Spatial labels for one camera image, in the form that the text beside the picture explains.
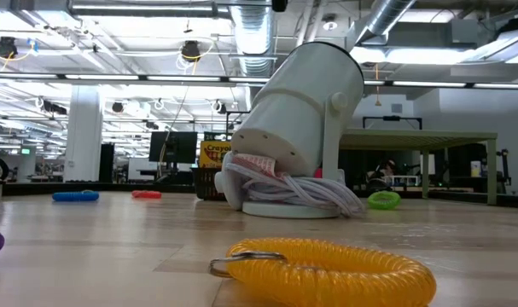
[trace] metal key ring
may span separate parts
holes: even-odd
[[[279,252],[235,252],[229,258],[217,258],[209,263],[208,273],[223,278],[233,278],[229,272],[215,269],[215,264],[231,263],[245,260],[282,260],[287,262],[287,258]]]

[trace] yellow coiled keychain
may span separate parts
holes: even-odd
[[[233,277],[289,306],[424,307],[437,288],[417,261],[320,240],[243,240],[227,257],[210,263],[212,275]],[[228,272],[215,269],[222,262]]]

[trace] workbench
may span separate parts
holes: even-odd
[[[488,164],[488,205],[497,202],[496,140],[497,133],[434,130],[366,130],[349,129],[340,139],[340,149],[351,150],[419,150],[423,164],[429,165],[429,152],[470,143],[486,142]],[[422,170],[422,196],[428,198],[429,169]]]

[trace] coiled white cord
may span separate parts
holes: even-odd
[[[361,217],[366,212],[361,200],[346,185],[335,180],[292,178],[287,174],[278,179],[235,163],[228,163],[226,168],[249,178],[242,188],[252,200],[282,201],[322,209],[338,206],[345,217]]]

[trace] hardwood floor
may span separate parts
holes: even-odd
[[[270,307],[239,282],[207,274],[245,238],[302,237],[396,252],[426,264],[431,306],[518,307],[518,209],[403,200],[365,219],[251,217],[192,194],[97,203],[4,198],[0,306]]]

